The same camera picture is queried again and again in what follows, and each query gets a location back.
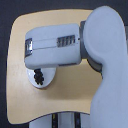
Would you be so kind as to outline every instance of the robotic arm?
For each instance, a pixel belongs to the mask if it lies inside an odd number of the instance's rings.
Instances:
[[[56,67],[79,64],[83,58],[103,75],[91,103],[91,128],[128,128],[126,35],[115,10],[107,6],[95,9],[80,29],[77,24],[67,24],[40,27],[26,34],[28,74],[30,69],[50,69],[52,77],[45,86],[52,81]]]

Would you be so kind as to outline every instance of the wooden table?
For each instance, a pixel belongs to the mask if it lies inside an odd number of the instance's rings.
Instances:
[[[61,111],[90,112],[90,103],[100,85],[101,75],[91,69],[86,60],[79,66],[57,68],[54,80],[45,89],[31,85],[24,64],[27,31],[39,26],[79,24],[90,13],[90,10],[44,11],[15,20],[7,64],[7,115],[10,123],[25,123]]]

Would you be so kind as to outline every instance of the wooden board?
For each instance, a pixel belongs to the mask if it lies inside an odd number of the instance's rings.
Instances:
[[[7,62],[7,115],[10,123],[25,123],[61,111],[90,112],[90,103],[100,85],[101,75],[91,69],[86,60],[79,66],[57,68],[54,80],[45,89],[31,85],[24,64],[27,31],[39,26],[79,24],[90,13],[90,10],[44,11],[15,20]]]

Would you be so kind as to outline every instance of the black slot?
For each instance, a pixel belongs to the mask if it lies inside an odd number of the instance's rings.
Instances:
[[[59,66],[71,66],[71,65],[76,65],[77,63],[71,63],[71,64],[59,64]]]
[[[58,114],[52,114],[52,128],[58,128]]]
[[[74,113],[74,120],[75,120],[75,128],[81,128],[81,118],[80,118],[80,113],[75,112]]]

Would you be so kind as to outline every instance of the light wood surface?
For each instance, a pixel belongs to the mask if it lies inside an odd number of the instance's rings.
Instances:
[[[37,89],[27,78],[24,64],[25,34],[47,25],[80,23],[90,10],[54,10],[28,14],[15,20],[7,62],[7,115],[12,124],[29,122],[40,116],[60,112],[90,113],[90,103],[101,82],[101,75],[83,60],[79,66],[57,68],[52,83]]]

